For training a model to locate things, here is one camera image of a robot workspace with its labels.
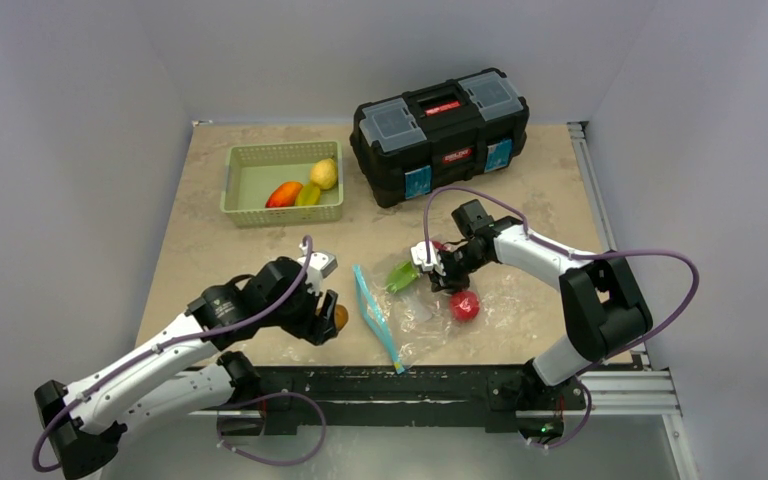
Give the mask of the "brown orange fake fruit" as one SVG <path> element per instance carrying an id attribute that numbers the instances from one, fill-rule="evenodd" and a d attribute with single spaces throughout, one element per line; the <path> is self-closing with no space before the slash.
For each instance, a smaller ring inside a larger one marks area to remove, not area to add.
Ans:
<path id="1" fill-rule="evenodd" d="M 341 331 L 349 321 L 349 313 L 347 308 L 342 304 L 337 304 L 334 313 L 335 326 L 338 331 Z"/>

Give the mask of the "clear zip top bag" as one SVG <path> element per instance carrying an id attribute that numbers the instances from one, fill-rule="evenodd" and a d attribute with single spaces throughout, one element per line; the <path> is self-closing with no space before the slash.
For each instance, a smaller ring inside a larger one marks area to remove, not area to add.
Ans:
<path id="1" fill-rule="evenodd" d="M 404 261 L 409 260 L 395 254 L 372 267 L 352 266 L 360 316 L 397 374 L 462 336 L 510 325 L 521 309 L 520 300 L 474 285 L 467 290 L 478 295 L 480 313 L 471 322 L 458 323 L 449 310 L 449 298 L 455 293 L 432 292 L 429 278 L 422 273 L 401 292 L 385 290 L 388 273 Z"/>

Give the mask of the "yellow fake bell pepper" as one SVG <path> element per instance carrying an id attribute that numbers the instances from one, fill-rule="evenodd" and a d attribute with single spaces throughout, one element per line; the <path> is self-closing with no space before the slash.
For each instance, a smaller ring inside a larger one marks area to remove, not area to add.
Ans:
<path id="1" fill-rule="evenodd" d="M 294 205 L 298 207 L 315 206 L 319 204 L 322 190 L 314 183 L 305 184 L 298 192 Z"/>

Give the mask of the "yellow fake pear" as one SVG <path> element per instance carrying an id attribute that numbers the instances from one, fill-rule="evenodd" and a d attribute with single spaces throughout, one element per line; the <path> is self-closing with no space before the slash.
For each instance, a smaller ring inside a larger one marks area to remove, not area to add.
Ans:
<path id="1" fill-rule="evenodd" d="M 339 180 L 337 161 L 334 158 L 325 158 L 316 162 L 310 170 L 309 180 L 323 191 L 334 188 Z"/>

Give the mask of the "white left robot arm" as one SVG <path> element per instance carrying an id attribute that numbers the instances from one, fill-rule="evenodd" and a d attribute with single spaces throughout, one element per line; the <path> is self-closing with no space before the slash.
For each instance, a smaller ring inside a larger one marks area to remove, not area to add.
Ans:
<path id="1" fill-rule="evenodd" d="M 338 295 L 321 288 L 336 267 L 325 252 L 279 257 L 256 274 L 205 289 L 160 333 L 100 371 L 70 384 L 45 382 L 34 392 L 43 431 L 33 468 L 84 478 L 137 433 L 202 409 L 287 413 L 301 400 L 323 420 L 315 401 L 286 380 L 261 378 L 243 353 L 229 348 L 266 327 L 312 345 L 336 337 Z"/>

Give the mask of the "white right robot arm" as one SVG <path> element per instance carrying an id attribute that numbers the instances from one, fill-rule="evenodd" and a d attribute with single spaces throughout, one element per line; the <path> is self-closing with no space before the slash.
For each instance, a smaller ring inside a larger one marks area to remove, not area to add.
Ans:
<path id="1" fill-rule="evenodd" d="M 561 383 L 652 329 L 652 315 L 625 259 L 570 249 L 521 219 L 493 218 L 477 200 L 459 206 L 452 218 L 461 246 L 438 248 L 423 240 L 411 249 L 413 264 L 428 275 L 432 290 L 464 291 L 472 273 L 497 263 L 531 275 L 560 295 L 565 332 L 527 362 L 521 392 L 529 404 L 548 405 L 559 396 Z"/>

